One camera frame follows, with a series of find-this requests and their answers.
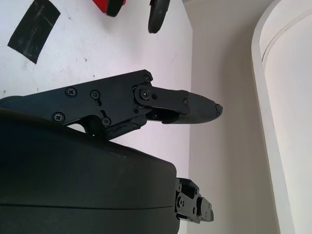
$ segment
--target screw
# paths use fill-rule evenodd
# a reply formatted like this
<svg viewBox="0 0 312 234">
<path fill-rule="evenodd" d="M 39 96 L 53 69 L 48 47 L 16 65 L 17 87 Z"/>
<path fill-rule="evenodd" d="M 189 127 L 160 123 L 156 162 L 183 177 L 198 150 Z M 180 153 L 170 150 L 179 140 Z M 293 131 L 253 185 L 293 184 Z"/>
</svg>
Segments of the screw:
<svg viewBox="0 0 312 234">
<path fill-rule="evenodd" d="M 145 75 L 144 76 L 144 81 L 145 82 L 150 82 L 151 81 L 151 77 L 149 75 Z"/>
<path fill-rule="evenodd" d="M 69 98 L 74 98 L 77 96 L 77 90 L 73 87 L 68 87 L 66 90 L 65 90 L 65 94 L 67 97 Z"/>
<path fill-rule="evenodd" d="M 56 112 L 52 115 L 52 121 L 57 123 L 63 123 L 65 120 L 65 116 L 61 112 Z"/>
<path fill-rule="evenodd" d="M 107 127 L 107 126 L 111 125 L 111 120 L 109 118 L 105 117 L 105 118 L 102 119 L 102 124 L 105 127 Z"/>
<path fill-rule="evenodd" d="M 142 89 L 140 95 L 144 100 L 148 100 L 150 98 L 150 91 L 148 89 Z"/>
<path fill-rule="evenodd" d="M 184 203 L 183 198 L 182 198 L 182 197 L 179 197 L 179 198 L 177 199 L 177 206 L 178 206 L 178 207 L 181 207 L 183 203 Z"/>
<path fill-rule="evenodd" d="M 91 93 L 90 93 L 90 96 L 91 96 L 91 98 L 93 98 L 93 99 L 99 99 L 100 93 L 99 93 L 98 90 L 92 90 Z"/>
</svg>

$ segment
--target small black bracket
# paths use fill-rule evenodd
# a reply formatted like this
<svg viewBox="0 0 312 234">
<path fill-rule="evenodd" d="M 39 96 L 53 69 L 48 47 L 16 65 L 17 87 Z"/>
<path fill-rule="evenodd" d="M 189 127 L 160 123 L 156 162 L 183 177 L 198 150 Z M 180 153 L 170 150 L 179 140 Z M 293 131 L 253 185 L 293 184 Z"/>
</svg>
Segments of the small black bracket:
<svg viewBox="0 0 312 234">
<path fill-rule="evenodd" d="M 175 212 L 179 219 L 194 223 L 214 220 L 211 203 L 200 195 L 199 187 L 189 179 L 176 179 Z"/>
</svg>

